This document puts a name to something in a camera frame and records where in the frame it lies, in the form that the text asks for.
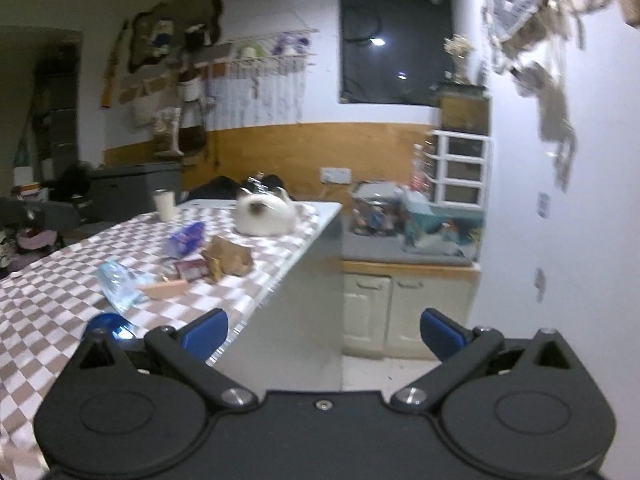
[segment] blue round object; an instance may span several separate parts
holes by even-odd
[[[133,333],[133,325],[124,319],[120,314],[114,312],[105,312],[92,317],[84,329],[82,338],[87,333],[97,328],[103,328],[110,332],[116,339],[133,339],[135,335]]]

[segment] blue gripper pad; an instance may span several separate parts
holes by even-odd
[[[420,336],[440,361],[446,361],[466,346],[467,339],[430,311],[433,309],[428,308],[420,316]]]
[[[206,361],[226,340],[229,322],[226,313],[218,310],[211,316],[204,315],[180,330],[182,348],[200,361]]]

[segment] white cat figurine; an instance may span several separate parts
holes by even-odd
[[[296,206],[287,192],[251,193],[242,188],[238,194],[234,221],[236,231],[247,236],[286,235],[296,227]]]

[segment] dark window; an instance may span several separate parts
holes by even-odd
[[[436,106],[453,68],[451,0],[436,1],[340,0],[341,102]]]

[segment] vase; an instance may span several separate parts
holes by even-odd
[[[453,76],[453,81],[459,85],[471,84],[467,76],[469,58],[468,56],[451,56],[453,58],[453,64],[456,67],[456,73]]]

